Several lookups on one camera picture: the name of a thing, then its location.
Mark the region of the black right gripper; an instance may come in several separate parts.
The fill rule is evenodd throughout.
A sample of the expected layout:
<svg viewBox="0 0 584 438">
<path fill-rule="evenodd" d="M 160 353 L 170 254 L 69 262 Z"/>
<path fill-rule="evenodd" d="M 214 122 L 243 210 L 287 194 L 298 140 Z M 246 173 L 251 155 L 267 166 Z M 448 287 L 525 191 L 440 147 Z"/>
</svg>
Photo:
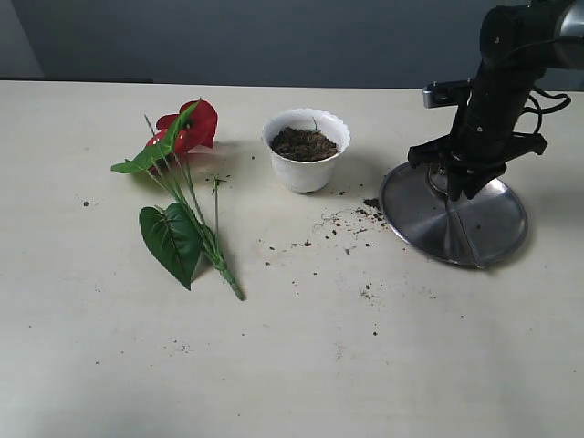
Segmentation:
<svg viewBox="0 0 584 438">
<path fill-rule="evenodd" d="M 456 106 L 450 132 L 409 149 L 408 162 L 447 166 L 448 199 L 462 192 L 475 198 L 502 174 L 500 165 L 533 152 L 543 154 L 547 142 L 540 134 L 516 136 L 513 131 L 542 68 L 480 68 L 466 103 Z M 465 175 L 465 168 L 471 169 Z"/>
</svg>

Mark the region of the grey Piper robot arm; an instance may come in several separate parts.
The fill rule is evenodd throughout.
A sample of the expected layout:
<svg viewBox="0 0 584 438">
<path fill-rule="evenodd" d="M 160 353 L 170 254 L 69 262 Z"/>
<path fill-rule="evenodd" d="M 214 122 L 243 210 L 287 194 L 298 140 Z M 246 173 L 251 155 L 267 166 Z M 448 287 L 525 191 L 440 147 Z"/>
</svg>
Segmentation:
<svg viewBox="0 0 584 438">
<path fill-rule="evenodd" d="M 480 31 L 481 63 L 472 79 L 434 82 L 423 91 L 426 108 L 455 106 L 450 132 L 410 148 L 408 162 L 438 166 L 446 173 L 446 195 L 474 198 L 506 171 L 507 162 L 527 153 L 542 154 L 547 142 L 539 131 L 519 133 L 518 119 L 543 117 L 570 103 L 543 108 L 526 103 L 542 89 L 536 83 L 550 68 L 583 68 L 583 4 L 532 1 L 499 5 L 485 16 Z"/>
</svg>

